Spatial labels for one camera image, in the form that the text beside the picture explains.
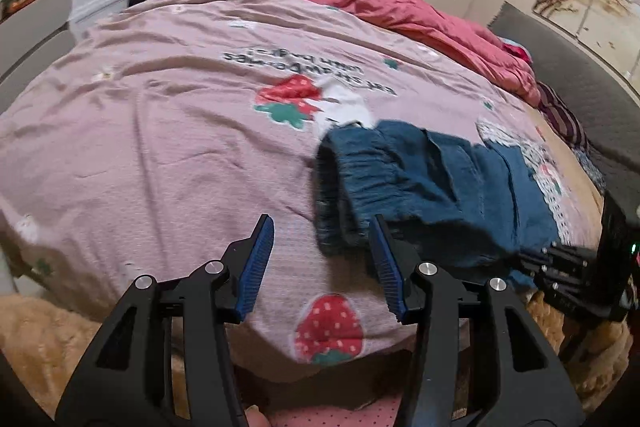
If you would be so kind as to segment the person's left hand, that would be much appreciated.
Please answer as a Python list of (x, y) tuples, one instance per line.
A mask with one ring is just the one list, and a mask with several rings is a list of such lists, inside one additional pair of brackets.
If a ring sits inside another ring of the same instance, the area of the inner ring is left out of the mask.
[(258, 409), (257, 405), (251, 405), (245, 410), (247, 425), (250, 427), (271, 427), (270, 421)]

